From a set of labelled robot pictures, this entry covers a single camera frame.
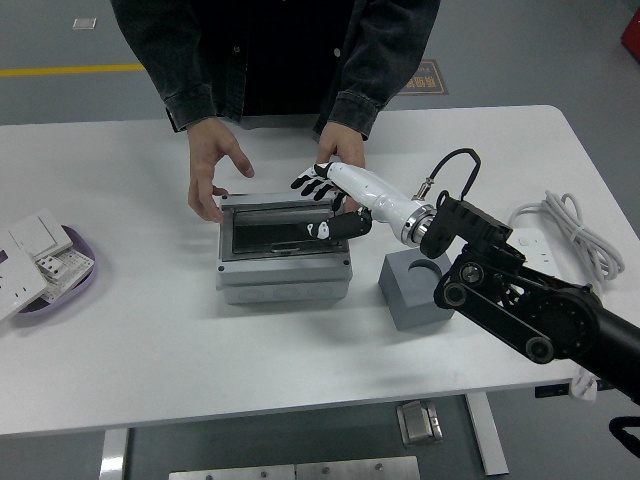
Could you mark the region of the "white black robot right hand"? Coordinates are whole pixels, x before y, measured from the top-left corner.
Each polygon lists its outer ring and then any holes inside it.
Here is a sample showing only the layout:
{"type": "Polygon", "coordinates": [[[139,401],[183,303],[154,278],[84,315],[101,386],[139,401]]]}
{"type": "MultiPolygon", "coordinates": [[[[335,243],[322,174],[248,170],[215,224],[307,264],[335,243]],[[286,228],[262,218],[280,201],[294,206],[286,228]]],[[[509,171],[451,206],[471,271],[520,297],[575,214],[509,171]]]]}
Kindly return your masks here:
{"type": "Polygon", "coordinates": [[[301,195],[314,194],[322,199],[332,188],[369,209],[372,219],[387,223],[404,245],[416,247],[435,216],[435,209],[424,200],[411,200],[374,173],[344,162],[315,164],[300,174],[292,189],[303,188],[301,195]]]}

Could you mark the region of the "person's right hand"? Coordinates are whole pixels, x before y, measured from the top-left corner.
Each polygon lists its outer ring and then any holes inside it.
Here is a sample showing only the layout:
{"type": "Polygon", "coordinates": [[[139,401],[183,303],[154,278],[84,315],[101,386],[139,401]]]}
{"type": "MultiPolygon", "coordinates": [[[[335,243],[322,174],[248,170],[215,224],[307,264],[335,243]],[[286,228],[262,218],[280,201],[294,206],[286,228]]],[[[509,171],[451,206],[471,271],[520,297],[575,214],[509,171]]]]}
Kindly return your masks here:
{"type": "Polygon", "coordinates": [[[214,184],[216,164],[228,157],[246,178],[255,175],[249,158],[242,151],[231,130],[217,118],[207,118],[187,128],[190,160],[188,204],[203,220],[220,223],[223,214],[216,196],[228,191],[214,184]]]}

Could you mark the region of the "person's left hand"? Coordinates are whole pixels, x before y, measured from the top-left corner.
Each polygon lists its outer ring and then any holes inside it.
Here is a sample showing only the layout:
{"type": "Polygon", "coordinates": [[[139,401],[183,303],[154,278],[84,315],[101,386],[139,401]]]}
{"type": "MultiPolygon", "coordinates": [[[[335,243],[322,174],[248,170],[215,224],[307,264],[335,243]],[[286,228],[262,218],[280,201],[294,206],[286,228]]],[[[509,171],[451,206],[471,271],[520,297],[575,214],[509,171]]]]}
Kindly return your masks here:
{"type": "Polygon", "coordinates": [[[319,138],[316,162],[318,164],[328,163],[333,156],[337,156],[343,163],[365,168],[365,147],[362,134],[348,126],[328,122],[319,138]]]}

